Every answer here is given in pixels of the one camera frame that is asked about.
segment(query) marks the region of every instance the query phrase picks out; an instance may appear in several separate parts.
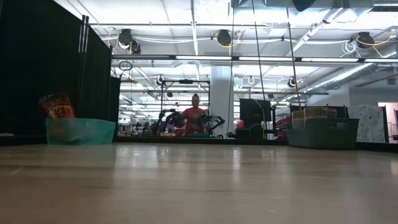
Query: black partition wall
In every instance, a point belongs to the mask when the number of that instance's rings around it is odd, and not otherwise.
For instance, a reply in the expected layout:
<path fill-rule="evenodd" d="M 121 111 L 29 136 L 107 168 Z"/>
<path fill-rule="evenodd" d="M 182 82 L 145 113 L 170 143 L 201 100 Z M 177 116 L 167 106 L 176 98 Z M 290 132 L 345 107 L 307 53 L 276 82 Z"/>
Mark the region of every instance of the black partition wall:
<path fill-rule="evenodd" d="M 81 19 L 53 0 L 4 1 L 0 20 L 0 132 L 44 135 L 41 96 L 67 92 L 79 118 L 109 114 L 111 50 L 88 29 L 84 70 Z"/>

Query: ceiling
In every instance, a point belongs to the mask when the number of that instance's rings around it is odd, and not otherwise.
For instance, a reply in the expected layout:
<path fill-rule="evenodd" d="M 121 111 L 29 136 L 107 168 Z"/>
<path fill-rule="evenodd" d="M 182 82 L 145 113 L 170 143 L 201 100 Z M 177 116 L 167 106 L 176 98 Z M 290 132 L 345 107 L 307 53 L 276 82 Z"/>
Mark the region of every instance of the ceiling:
<path fill-rule="evenodd" d="M 256 39 L 259 40 L 258 49 L 260 56 L 289 56 L 287 53 L 290 52 L 290 43 L 287 41 L 289 32 L 287 30 L 285 10 L 265 11 L 263 8 L 257 7 L 255 17 L 250 10 L 236 11 L 233 17 L 231 16 L 232 14 L 228 15 L 229 0 L 194 0 L 193 11 L 191 2 L 187 0 L 55 1 L 79 18 L 82 14 L 89 16 L 90 23 L 96 33 L 104 39 L 106 44 L 114 47 L 121 29 L 132 29 L 132 36 L 137 38 L 141 45 L 142 55 L 228 56 L 228 48 L 220 47 L 213 38 L 220 29 L 231 31 L 235 40 L 237 38 L 236 34 L 240 34 L 240 42 L 231 49 L 232 55 L 258 56 Z M 293 45 L 302 39 L 310 29 L 315 30 L 311 34 L 309 41 L 306 41 L 294 51 L 295 57 L 376 57 L 377 55 L 373 48 L 357 48 L 356 53 L 345 55 L 343 52 L 345 43 L 341 41 L 350 40 L 351 37 L 355 38 L 358 32 L 369 32 L 376 42 L 383 42 L 391 34 L 396 35 L 398 33 L 398 31 L 395 31 L 398 26 L 396 22 L 398 21 L 398 13 L 395 12 L 366 11 L 359 16 L 344 13 L 342 16 L 331 20 L 330 23 L 321 26 L 320 29 L 316 29 L 317 24 L 321 23 L 322 18 L 328 11 L 329 9 L 312 9 L 290 15 L 292 39 L 295 41 Z M 196 24 L 194 32 L 191 26 L 193 16 Z M 253 29 L 254 18 L 256 18 L 258 25 L 258 37 L 256 37 L 256 30 Z M 198 39 L 197 50 L 195 50 L 195 42 L 193 41 L 194 35 Z M 395 41 L 391 40 L 379 46 L 379 49 L 389 48 L 395 44 Z M 128 53 L 120 47 L 114 50 L 116 55 Z M 113 63 L 117 65 L 119 62 L 114 60 Z M 124 73 L 118 66 L 115 66 L 112 75 L 120 76 L 123 73 L 123 80 L 131 77 L 133 80 L 138 81 L 138 84 L 123 83 L 122 89 L 125 88 L 127 90 L 134 87 L 145 91 L 157 88 L 155 79 L 160 74 L 166 80 L 183 78 L 209 80 L 211 66 L 209 64 L 199 64 L 197 67 L 195 64 L 182 64 L 175 68 L 165 66 L 155 68 L 138 67 L 139 70 L 134 68 L 130 72 Z M 322 67 L 299 65 L 296 68 L 297 79 L 303 81 L 299 86 L 300 88 L 305 88 L 305 86 L 339 69 L 338 65 Z M 264 89 L 282 91 L 287 88 L 286 83 L 293 75 L 293 68 L 291 65 L 264 65 L 261 67 L 261 72 L 264 76 Z M 233 75 L 236 79 L 235 89 L 250 90 L 261 88 L 258 65 L 233 65 Z M 248 82 L 249 78 L 255 80 L 254 84 Z M 181 88 L 186 90 L 198 89 L 197 85 L 193 85 L 192 88 Z M 180 97 L 181 100 L 189 100 L 191 95 L 185 94 Z M 123 96 L 136 102 L 142 102 L 142 99 L 150 103 L 156 102 L 154 97 L 146 93 L 123 93 Z M 235 95 L 235 100 L 239 100 L 238 95 Z"/>

